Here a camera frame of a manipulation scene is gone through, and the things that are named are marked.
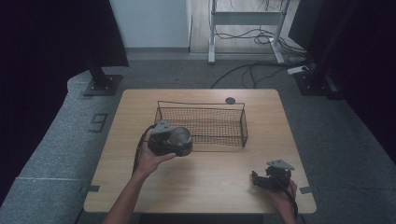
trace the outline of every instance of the wire basket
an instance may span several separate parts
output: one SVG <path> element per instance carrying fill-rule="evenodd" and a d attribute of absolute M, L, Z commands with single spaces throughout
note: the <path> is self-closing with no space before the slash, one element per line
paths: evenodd
<path fill-rule="evenodd" d="M 194 144 L 244 147 L 248 140 L 245 104 L 193 104 L 159 101 L 155 123 L 165 119 L 186 127 Z"/>

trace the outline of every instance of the human arm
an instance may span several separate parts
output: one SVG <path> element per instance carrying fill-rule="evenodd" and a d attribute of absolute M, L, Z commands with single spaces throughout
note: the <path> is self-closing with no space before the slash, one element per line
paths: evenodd
<path fill-rule="evenodd" d="M 285 224 L 295 224 L 296 219 L 294 217 L 293 206 L 290 202 L 289 197 L 284 192 L 273 192 L 269 189 L 265 190 L 270 196 L 275 210 L 282 217 L 283 223 Z M 295 198 L 297 191 L 297 185 L 294 181 L 290 181 L 290 185 L 288 187 L 288 192 Z"/>
<path fill-rule="evenodd" d="M 103 223 L 129 223 L 145 180 L 162 162 L 172 160 L 176 156 L 175 153 L 156 156 L 148 147 L 149 136 L 150 133 L 146 134 L 136 170 L 121 192 L 119 198 L 111 207 Z"/>

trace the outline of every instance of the white wall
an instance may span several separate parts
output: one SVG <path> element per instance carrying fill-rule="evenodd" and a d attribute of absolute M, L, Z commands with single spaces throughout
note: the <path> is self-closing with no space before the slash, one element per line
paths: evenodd
<path fill-rule="evenodd" d="M 125 48 L 188 48 L 191 0 L 110 0 Z"/>

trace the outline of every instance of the power strip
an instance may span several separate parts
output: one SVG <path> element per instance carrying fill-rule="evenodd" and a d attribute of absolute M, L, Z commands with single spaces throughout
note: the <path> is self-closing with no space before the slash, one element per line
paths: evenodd
<path fill-rule="evenodd" d="M 295 68 L 288 69 L 288 74 L 289 75 L 294 75 L 294 74 L 297 74 L 297 73 L 306 72 L 308 70 L 309 70 L 309 68 L 307 66 L 300 66 L 300 67 L 295 67 Z"/>

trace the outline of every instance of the wooden table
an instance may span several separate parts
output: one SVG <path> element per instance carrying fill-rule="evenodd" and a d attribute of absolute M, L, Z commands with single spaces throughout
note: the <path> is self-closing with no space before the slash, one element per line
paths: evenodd
<path fill-rule="evenodd" d="M 223 104 L 228 97 L 246 104 L 246 146 L 194 144 L 189 156 L 162 163 L 147 179 L 135 211 L 274 213 L 264 190 L 253 186 L 251 171 L 265 176 L 266 163 L 278 159 L 294 166 L 291 179 L 299 188 L 309 187 L 277 91 L 127 90 L 92 180 L 92 185 L 100 188 L 88 193 L 84 209 L 107 212 L 116 201 L 131 176 L 138 140 L 154 122 L 158 101 Z M 312 193 L 297 190 L 296 201 L 300 213 L 316 211 Z"/>

